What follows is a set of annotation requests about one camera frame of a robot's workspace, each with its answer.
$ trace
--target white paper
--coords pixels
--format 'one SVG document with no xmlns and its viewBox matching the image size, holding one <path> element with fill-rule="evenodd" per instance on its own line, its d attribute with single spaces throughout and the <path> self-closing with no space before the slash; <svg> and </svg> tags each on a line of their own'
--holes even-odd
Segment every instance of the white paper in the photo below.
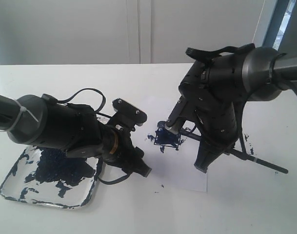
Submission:
<svg viewBox="0 0 297 234">
<path fill-rule="evenodd" d="M 178 151 L 175 148 L 165 147 L 162 153 L 160 146 L 154 145 L 154 141 L 147 137 L 149 134 L 156 136 L 157 123 L 168 118 L 175 104 L 175 101 L 147 98 L 140 107 L 148 119 L 143 126 L 136 126 L 136 131 L 131 136 L 133 145 L 139 146 L 145 152 L 143 159 L 152 168 L 148 178 L 154 178 L 165 186 L 206 192 L 207 174 L 194 167 L 198 141 L 182 136 L 182 139 L 186 140 L 179 146 Z M 189 122 L 184 127 L 193 128 L 193 126 L 194 124 Z"/>
</svg>

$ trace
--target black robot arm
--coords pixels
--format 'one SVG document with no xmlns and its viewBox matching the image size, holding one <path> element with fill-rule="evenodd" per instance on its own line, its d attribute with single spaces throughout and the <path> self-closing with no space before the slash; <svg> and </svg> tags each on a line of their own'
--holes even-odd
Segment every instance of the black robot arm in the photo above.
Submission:
<svg viewBox="0 0 297 234">
<path fill-rule="evenodd" d="M 102 95 L 102 104 L 96 111 L 89 105 L 69 103 L 83 90 Z M 141 126 L 147 120 L 146 114 L 117 99 L 113 101 L 117 112 L 107 124 L 102 124 L 97 114 L 105 104 L 104 95 L 90 88 L 76 94 L 64 101 L 46 94 L 17 100 L 0 96 L 0 131 L 6 131 L 18 144 L 61 149 L 67 157 L 101 157 L 128 175 L 135 172 L 147 177 L 151 169 L 142 160 L 144 152 L 134 147 L 130 138 L 135 125 Z"/>
<path fill-rule="evenodd" d="M 196 61 L 178 87 L 182 96 L 164 127 L 199 141 L 194 166 L 207 172 L 210 163 L 226 153 L 288 173 L 246 153 L 242 114 L 247 101 L 273 100 L 286 89 L 297 95 L 297 58 L 284 58 L 275 49 L 254 44 L 212 52 L 188 48 L 186 54 Z M 187 120 L 195 123 L 201 136 L 182 129 Z M 234 149 L 238 139 L 242 152 Z"/>
</svg>

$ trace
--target zip tie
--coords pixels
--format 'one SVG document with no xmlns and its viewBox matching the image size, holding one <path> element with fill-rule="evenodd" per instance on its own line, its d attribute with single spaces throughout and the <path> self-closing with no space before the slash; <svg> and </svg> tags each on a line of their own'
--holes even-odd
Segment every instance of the zip tie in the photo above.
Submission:
<svg viewBox="0 0 297 234">
<path fill-rule="evenodd" d="M 8 129 L 0 130 L 0 132 L 8 132 L 8 131 L 13 130 L 13 129 L 15 128 L 16 124 L 18 123 L 18 121 L 19 121 L 19 119 L 20 119 L 20 117 L 21 117 L 21 115 L 22 115 L 23 112 L 28 112 L 28 113 L 30 114 L 30 116 L 31 116 L 37 123 L 39 123 L 39 120 L 34 116 L 33 113 L 31 113 L 31 111 L 29 111 L 26 107 L 22 106 L 16 99 L 13 99 L 13 100 L 14 100 L 14 101 L 17 103 L 17 105 L 20 107 L 20 112 L 18 113 L 18 115 L 17 115 L 17 117 L 16 117 L 14 123 L 12 124 L 12 126 L 9 127 Z"/>
</svg>

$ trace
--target clear plastic tray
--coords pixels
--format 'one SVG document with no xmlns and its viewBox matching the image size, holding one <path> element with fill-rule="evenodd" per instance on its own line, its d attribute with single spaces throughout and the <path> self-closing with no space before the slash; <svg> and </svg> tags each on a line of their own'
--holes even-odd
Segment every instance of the clear plastic tray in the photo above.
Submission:
<svg viewBox="0 0 297 234">
<path fill-rule="evenodd" d="M 4 182 L 5 199 L 75 209 L 92 196 L 102 161 L 97 158 L 66 158 L 61 150 L 27 147 Z"/>
</svg>

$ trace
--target table surface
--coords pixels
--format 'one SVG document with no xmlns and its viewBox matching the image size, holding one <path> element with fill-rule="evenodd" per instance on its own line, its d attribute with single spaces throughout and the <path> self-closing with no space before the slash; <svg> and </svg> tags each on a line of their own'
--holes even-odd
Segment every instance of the table surface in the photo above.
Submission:
<svg viewBox="0 0 297 234">
<path fill-rule="evenodd" d="M 0 66 L 0 94 L 19 98 L 48 93 L 64 99 L 80 88 L 94 87 L 106 95 L 104 112 L 113 114 L 110 101 L 116 98 L 138 107 L 151 95 L 175 103 L 190 66 Z M 100 98 L 87 92 L 76 102 L 97 107 Z M 297 98 L 285 91 L 271 102 L 248 103 L 243 121 L 248 147 L 289 174 L 222 155 L 209 168 L 207 193 L 161 189 L 154 178 L 132 175 L 117 185 L 99 184 L 90 203 L 78 210 L 26 205 L 0 196 L 0 234 L 297 234 Z M 0 184 L 23 149 L 0 133 Z M 114 178 L 114 171 L 107 167 L 104 177 Z"/>
</svg>

